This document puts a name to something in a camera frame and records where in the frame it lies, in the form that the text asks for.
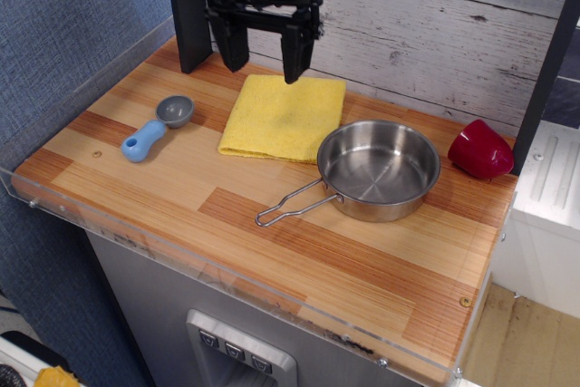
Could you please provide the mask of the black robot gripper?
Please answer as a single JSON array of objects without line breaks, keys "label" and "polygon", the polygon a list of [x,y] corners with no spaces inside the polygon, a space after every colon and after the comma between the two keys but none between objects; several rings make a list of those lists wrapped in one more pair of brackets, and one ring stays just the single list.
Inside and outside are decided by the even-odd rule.
[{"label": "black robot gripper", "polygon": [[235,73],[249,60],[247,29],[281,34],[285,82],[310,68],[315,38],[322,36],[323,0],[206,0],[210,23],[224,65]]}]

